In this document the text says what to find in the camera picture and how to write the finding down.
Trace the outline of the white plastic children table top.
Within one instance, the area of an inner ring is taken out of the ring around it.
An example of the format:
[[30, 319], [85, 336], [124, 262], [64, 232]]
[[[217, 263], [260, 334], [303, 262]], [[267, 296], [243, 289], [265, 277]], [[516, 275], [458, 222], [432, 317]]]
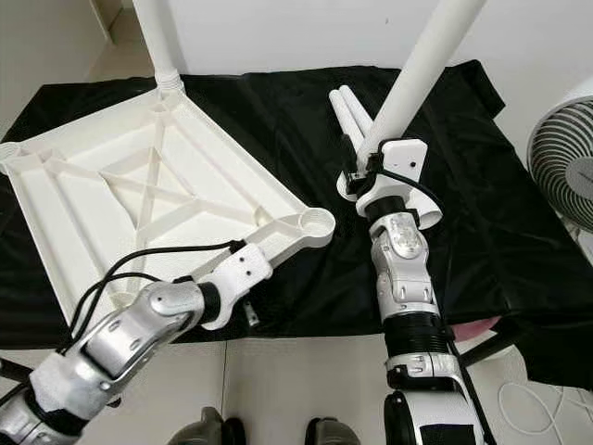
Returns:
[[181, 278], [213, 262], [181, 251], [232, 238], [281, 263], [331, 241], [337, 221], [285, 185], [248, 148], [228, 76], [183, 77], [162, 95], [149, 78], [42, 86], [3, 144], [32, 242], [64, 317], [124, 255], [124, 270]]

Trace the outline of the black table cloth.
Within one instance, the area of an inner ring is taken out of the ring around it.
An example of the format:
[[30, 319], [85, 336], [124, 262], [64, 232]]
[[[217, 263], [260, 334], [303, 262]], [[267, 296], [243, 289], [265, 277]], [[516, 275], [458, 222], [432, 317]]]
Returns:
[[[370, 245], [334, 189], [347, 149], [329, 92], [351, 86], [374, 113], [396, 77], [364, 65], [183, 77], [191, 100], [246, 152], [337, 220], [329, 246], [301, 250], [249, 294], [258, 326], [236, 315], [228, 329], [187, 332], [183, 342], [380, 332]], [[442, 73], [410, 125], [429, 146], [421, 181], [444, 212], [427, 233], [429, 273], [451, 323], [530, 326], [516, 344], [530, 380], [593, 391], [593, 263], [496, 125], [503, 107], [470, 60]]]

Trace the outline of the pink plastic item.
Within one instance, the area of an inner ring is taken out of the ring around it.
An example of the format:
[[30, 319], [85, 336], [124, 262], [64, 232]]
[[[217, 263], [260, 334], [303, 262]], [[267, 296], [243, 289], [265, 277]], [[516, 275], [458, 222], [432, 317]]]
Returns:
[[495, 317], [479, 319], [479, 321], [450, 324], [449, 327], [457, 342], [469, 342], [469, 340], [478, 338], [484, 332], [490, 331], [500, 319], [500, 315], [495, 315]]

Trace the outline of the white round fan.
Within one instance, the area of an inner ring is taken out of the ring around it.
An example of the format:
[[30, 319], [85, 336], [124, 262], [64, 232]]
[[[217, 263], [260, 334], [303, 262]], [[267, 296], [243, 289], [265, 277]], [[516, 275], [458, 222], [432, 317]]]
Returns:
[[528, 167], [551, 207], [593, 232], [593, 75], [569, 89], [535, 124]]

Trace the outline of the black table frame leg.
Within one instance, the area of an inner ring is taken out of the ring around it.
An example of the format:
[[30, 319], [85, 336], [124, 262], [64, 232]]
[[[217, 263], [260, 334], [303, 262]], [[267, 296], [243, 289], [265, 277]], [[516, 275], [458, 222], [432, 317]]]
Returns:
[[463, 367], [473, 367], [479, 362], [498, 360], [507, 356], [522, 338], [521, 332], [485, 331], [474, 338], [457, 343], [459, 359]]
[[30, 374], [32, 374], [32, 368], [0, 357], [0, 376], [6, 380], [26, 382], [29, 381]]

